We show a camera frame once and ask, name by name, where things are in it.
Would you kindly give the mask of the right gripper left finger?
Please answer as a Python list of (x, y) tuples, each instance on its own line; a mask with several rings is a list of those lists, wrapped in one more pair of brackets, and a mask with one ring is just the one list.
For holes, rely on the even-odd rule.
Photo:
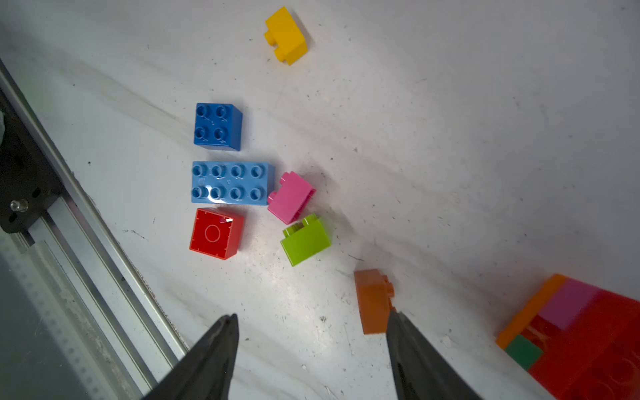
[(147, 400), (227, 399), (238, 343), (238, 316), (222, 316), (144, 397)]

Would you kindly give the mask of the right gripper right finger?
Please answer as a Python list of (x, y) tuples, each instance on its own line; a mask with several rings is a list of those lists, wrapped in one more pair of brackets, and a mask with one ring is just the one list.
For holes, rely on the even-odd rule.
[(399, 399), (480, 400), (403, 313), (391, 312), (386, 338)]

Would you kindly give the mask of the brown lego brick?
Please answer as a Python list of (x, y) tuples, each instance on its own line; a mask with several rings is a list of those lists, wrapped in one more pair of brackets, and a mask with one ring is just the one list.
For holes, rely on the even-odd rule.
[(354, 272), (358, 310), (365, 335), (386, 333), (391, 311), (393, 284), (377, 269)]

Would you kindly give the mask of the orange lego brick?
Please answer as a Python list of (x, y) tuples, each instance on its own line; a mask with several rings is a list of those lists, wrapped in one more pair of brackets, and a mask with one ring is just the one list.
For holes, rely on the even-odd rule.
[(543, 306), (560, 290), (568, 278), (561, 274), (555, 274), (546, 280), (535, 295), (526, 303), (512, 319), (512, 321), (498, 335), (496, 344), (503, 350), (510, 345), (516, 336), (523, 331), (526, 326), (534, 319)]

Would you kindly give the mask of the small red lego brick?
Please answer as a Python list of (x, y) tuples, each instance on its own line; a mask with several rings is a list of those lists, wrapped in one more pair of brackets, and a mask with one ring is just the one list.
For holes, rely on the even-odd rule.
[(228, 260), (240, 247), (245, 218), (215, 208), (198, 208), (189, 249), (213, 258)]

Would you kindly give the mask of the magenta lego brick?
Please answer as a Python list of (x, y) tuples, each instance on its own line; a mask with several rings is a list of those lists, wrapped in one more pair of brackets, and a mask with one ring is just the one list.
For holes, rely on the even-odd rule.
[(538, 316), (556, 328), (566, 330), (601, 291), (593, 285), (569, 278), (546, 302)]

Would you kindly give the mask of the long red lego brick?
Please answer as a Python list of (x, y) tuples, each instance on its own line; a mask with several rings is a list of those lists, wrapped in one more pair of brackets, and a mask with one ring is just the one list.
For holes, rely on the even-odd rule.
[(639, 302), (610, 292), (597, 294), (555, 338), (529, 373), (560, 398), (639, 316)]

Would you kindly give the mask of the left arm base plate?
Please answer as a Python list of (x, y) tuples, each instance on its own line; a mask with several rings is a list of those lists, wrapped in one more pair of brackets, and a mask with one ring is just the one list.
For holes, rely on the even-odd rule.
[(1, 228), (19, 233), (58, 199), (63, 184), (4, 94), (1, 114)]

